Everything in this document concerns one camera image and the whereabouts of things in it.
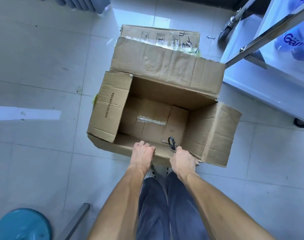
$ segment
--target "right hand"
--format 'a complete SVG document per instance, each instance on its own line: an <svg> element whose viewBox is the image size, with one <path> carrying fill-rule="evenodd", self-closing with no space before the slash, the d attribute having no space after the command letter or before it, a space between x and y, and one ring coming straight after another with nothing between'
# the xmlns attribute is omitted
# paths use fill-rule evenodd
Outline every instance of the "right hand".
<svg viewBox="0 0 304 240"><path fill-rule="evenodd" d="M199 165L198 160L180 146L176 148L176 153L171 157L170 163L172 170L181 181L188 173L195 173L195 166Z"/></svg>

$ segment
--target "black scissors handle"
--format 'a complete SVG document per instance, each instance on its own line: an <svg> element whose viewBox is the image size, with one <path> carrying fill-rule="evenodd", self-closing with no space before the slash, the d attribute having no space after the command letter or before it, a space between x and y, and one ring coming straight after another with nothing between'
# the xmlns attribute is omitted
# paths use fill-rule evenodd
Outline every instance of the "black scissors handle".
<svg viewBox="0 0 304 240"><path fill-rule="evenodd" d="M174 141L173 137L168 138L168 143L169 143L170 148L175 151L176 148L175 148L175 141Z"/></svg>

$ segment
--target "left hand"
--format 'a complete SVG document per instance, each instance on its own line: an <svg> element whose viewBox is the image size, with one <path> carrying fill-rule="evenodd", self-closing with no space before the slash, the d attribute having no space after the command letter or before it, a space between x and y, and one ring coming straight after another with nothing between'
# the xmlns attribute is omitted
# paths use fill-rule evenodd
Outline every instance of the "left hand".
<svg viewBox="0 0 304 240"><path fill-rule="evenodd" d="M154 151L155 147L150 146L149 143L144 144L144 141L135 143L129 167L139 168L145 175L150 169Z"/></svg>

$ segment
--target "hand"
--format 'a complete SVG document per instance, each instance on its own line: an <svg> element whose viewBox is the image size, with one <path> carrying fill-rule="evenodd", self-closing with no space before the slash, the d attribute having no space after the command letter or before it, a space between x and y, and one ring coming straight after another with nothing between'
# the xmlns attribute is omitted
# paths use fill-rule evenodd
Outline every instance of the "hand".
<svg viewBox="0 0 304 240"><path fill-rule="evenodd" d="M171 157L170 163L172 170L179 180L184 180L188 173L195 173L195 165L199 165L198 160L182 147L176 148L176 153Z"/></svg>
<svg viewBox="0 0 304 240"><path fill-rule="evenodd" d="M139 168L146 175L150 169L154 151L155 147L148 143L144 144L144 141L135 143L129 167Z"/></svg>

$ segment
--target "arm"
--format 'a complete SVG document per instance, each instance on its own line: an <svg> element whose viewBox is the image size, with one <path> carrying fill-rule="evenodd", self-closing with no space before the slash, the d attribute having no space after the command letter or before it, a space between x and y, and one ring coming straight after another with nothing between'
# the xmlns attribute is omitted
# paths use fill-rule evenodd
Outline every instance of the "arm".
<svg viewBox="0 0 304 240"><path fill-rule="evenodd" d="M197 161L188 151L179 146L170 162L194 198L211 239L274 239L225 194L198 176L195 172Z"/></svg>
<svg viewBox="0 0 304 240"><path fill-rule="evenodd" d="M135 238L138 199L154 150L154 146L148 143L144 145L144 141L134 144L130 165L106 200L88 240Z"/></svg>

